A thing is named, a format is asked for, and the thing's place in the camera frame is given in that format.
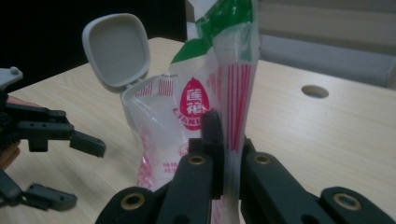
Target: dark background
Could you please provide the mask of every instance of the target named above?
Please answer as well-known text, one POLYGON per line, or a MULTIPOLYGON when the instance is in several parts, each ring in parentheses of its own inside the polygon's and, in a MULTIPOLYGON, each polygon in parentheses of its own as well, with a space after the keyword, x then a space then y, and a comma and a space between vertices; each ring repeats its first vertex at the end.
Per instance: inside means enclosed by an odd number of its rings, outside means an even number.
POLYGON ((87 63, 81 42, 85 25, 113 13, 134 14, 148 38, 187 39, 185 0, 2 1, 0 68, 23 72, 6 92, 87 63))

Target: red logo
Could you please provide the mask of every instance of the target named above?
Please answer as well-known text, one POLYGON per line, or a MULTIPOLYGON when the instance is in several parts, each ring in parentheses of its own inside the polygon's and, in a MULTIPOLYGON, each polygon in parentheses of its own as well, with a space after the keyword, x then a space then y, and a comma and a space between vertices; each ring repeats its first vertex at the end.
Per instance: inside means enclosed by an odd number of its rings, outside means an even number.
POLYGON ((201 128, 200 117, 209 109, 204 86, 196 78, 192 78, 181 93, 180 108, 173 111, 184 126, 191 131, 201 128))

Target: table surface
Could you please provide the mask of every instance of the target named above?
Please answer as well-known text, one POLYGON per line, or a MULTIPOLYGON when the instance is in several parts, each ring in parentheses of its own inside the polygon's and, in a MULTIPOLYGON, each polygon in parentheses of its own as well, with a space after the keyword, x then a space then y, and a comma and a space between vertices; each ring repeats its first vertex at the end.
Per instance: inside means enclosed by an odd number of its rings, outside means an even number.
MULTIPOLYGON (((166 71, 182 43, 150 39, 149 76, 166 71)), ((96 158, 50 141, 46 153, 21 155, 6 172, 22 189, 32 183, 78 196, 69 211, 44 212, 24 205, 0 209, 0 223, 94 223, 117 192, 134 186, 143 147, 128 126, 120 96, 99 83, 89 64, 10 95, 66 111, 76 130, 102 139, 96 158)), ((396 91, 260 61, 247 118, 247 137, 276 156, 316 195, 354 189, 396 219, 396 91), (315 85, 326 98, 303 93, 315 85)))

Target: hole in table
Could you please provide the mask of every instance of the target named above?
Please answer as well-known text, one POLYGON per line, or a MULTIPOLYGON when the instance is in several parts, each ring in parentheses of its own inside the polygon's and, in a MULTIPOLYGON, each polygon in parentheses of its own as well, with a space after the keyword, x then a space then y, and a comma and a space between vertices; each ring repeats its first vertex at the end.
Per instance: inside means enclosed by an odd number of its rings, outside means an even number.
POLYGON ((322 98, 326 98, 329 96, 329 92, 326 89, 321 88, 319 86, 314 86, 314 85, 303 86, 301 88, 301 91, 305 95, 313 97, 313 98, 322 99, 322 98))

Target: plastic bag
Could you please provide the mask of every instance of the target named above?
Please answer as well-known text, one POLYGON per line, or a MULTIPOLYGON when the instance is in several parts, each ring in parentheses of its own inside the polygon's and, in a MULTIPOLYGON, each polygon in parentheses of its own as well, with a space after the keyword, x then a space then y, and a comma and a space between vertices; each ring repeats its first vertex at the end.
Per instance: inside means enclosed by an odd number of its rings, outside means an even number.
POLYGON ((200 116, 219 112, 224 133, 224 197, 212 223, 239 223, 238 192, 248 104, 259 59, 257 2, 191 0, 199 38, 188 41, 159 77, 139 84, 127 104, 144 146, 137 185, 156 190, 169 182, 200 116))

